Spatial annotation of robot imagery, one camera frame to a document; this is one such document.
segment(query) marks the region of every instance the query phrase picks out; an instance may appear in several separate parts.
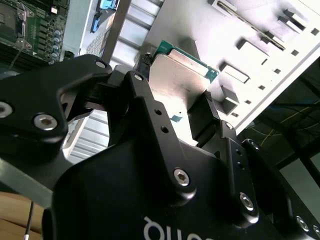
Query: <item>silver metal plate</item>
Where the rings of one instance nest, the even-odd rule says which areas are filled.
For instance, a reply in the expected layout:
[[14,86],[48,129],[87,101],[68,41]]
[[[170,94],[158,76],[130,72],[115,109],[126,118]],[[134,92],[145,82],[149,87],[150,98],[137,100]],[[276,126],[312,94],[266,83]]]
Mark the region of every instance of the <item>silver metal plate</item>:
[[208,88],[210,81],[165,54],[158,54],[150,68],[150,88],[155,100],[169,114],[180,116]]

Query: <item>green circuit board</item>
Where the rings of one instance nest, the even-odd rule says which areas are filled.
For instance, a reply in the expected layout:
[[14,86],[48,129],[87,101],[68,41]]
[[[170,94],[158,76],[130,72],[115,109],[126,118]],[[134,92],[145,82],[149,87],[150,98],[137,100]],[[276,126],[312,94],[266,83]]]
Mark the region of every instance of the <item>green circuit board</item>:
[[67,11],[63,13],[23,0],[0,0],[0,43],[51,64],[59,62],[67,22]]

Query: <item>blue connector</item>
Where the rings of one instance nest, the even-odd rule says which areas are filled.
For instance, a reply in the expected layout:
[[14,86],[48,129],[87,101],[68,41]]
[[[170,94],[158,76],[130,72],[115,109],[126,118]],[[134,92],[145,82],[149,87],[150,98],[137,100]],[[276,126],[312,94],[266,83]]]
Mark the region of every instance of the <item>blue connector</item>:
[[117,9],[119,0],[101,0],[100,9]]
[[91,32],[92,33],[95,33],[98,30],[99,22],[100,22],[100,18],[94,17],[93,23],[92,23],[92,27],[91,27]]

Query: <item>yellow wire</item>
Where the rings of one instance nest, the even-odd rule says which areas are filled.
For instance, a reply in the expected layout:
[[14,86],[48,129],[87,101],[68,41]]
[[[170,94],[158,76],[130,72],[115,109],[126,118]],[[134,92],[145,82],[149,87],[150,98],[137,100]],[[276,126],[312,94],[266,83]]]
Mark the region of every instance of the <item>yellow wire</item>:
[[[307,110],[307,109],[309,109],[309,108],[310,108],[310,107],[307,106],[307,107],[305,107],[304,109],[302,109],[301,111],[299,111],[299,112],[297,111],[296,113],[294,113],[294,114],[292,114],[291,116],[287,117],[285,120],[282,120],[280,123],[281,123],[281,124],[284,123],[285,121],[293,118],[295,115],[298,115],[300,112],[303,112],[304,110]],[[262,143],[261,143],[261,146],[265,143],[265,141],[271,136],[271,134],[272,134],[273,132],[274,132],[274,129],[272,129],[272,130],[269,132],[269,134],[263,139],[263,141],[262,141]]]

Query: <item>silver screw head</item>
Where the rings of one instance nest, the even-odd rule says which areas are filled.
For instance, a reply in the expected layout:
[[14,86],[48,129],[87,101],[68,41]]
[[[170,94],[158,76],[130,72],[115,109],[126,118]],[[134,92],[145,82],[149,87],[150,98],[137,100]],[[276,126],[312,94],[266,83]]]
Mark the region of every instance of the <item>silver screw head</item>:
[[0,101],[0,119],[8,117],[12,112],[13,109],[8,103]]
[[298,223],[298,225],[300,226],[300,228],[302,228],[305,232],[309,232],[308,225],[305,223],[305,221],[300,216],[296,216],[295,219],[296,219],[296,222]]
[[177,168],[176,170],[174,170],[173,174],[174,174],[174,178],[178,182],[178,184],[180,184],[181,186],[184,186],[184,187],[189,185],[190,179],[189,179],[188,174],[185,171]]
[[101,61],[96,61],[95,64],[96,64],[98,67],[100,67],[100,68],[103,68],[103,69],[106,68],[106,65],[105,65],[103,62],[101,62]]
[[51,131],[58,126],[57,120],[48,114],[40,114],[33,120],[34,125],[44,131]]
[[255,209],[251,199],[243,192],[240,193],[240,201],[248,211],[253,211]]
[[320,238],[320,228],[316,225],[313,225],[313,230],[315,231],[316,235]]
[[138,74],[135,74],[134,77],[135,77],[136,79],[140,80],[140,81],[143,80],[143,78],[142,78],[141,76],[139,76]]
[[234,127],[233,127],[230,123],[228,123],[228,122],[226,122],[225,125],[226,125],[230,130],[234,129]]
[[258,144],[256,144],[254,141],[251,141],[251,145],[256,149],[256,150],[259,150],[260,147]]

